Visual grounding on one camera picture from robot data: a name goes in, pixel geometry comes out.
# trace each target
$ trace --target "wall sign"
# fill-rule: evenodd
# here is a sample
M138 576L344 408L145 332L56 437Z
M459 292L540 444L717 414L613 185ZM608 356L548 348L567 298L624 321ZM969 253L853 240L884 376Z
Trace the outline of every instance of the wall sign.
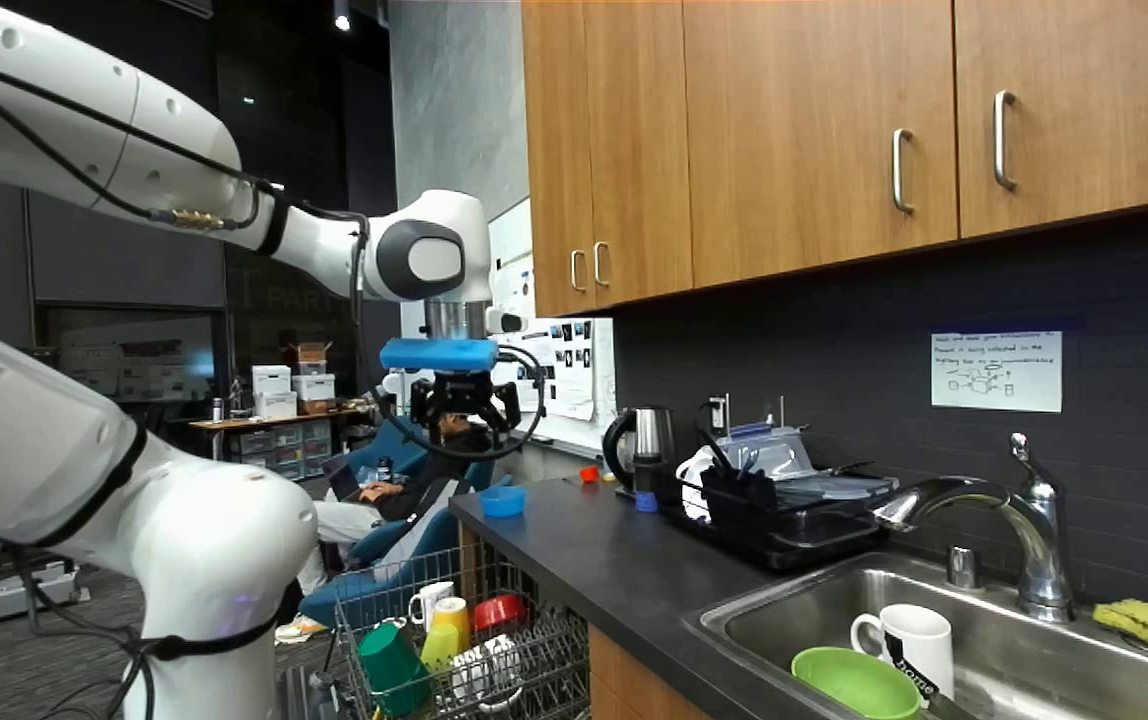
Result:
M933 408L1063 414L1063 329L938 329L928 332Z

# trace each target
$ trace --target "person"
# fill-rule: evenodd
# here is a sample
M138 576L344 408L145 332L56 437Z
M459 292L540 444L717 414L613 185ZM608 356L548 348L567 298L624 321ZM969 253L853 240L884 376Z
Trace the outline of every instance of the person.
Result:
M474 424L464 414L445 414L438 428L442 444L454 451L488 447L488 428ZM370 481L347 498L318 501L318 538L326 543L356 543L387 519L418 519L450 481L470 473L470 463L470 458L430 451L410 476Z

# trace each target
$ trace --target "black countertop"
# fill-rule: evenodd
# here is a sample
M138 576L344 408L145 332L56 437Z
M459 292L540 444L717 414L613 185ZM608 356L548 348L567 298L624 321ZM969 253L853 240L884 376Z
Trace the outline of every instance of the black countertop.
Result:
M634 513L604 486L540 481L526 493L529 510L513 519L484 519L481 498L456 498L454 513L526 568L543 595L566 599L707 717L830 717L823 705L804 693L783 698L690 627L704 610L783 576L752 568L663 517Z

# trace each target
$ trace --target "white robotic arm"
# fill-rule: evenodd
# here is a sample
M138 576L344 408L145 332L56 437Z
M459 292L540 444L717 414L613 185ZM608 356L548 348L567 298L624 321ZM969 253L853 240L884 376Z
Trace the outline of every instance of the white robotic arm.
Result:
M0 185L265 253L336 298L488 299L477 199L430 193L377 219L310 212L241 173L211 113L4 8ZM141 579L153 656L134 720L278 717L267 623L318 541L294 481L176 451L0 346L0 541Z

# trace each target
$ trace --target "ceiling light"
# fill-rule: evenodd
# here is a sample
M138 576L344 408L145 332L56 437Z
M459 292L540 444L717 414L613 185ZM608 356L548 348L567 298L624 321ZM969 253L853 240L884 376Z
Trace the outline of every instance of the ceiling light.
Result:
M331 0L331 29L347 31L347 0Z

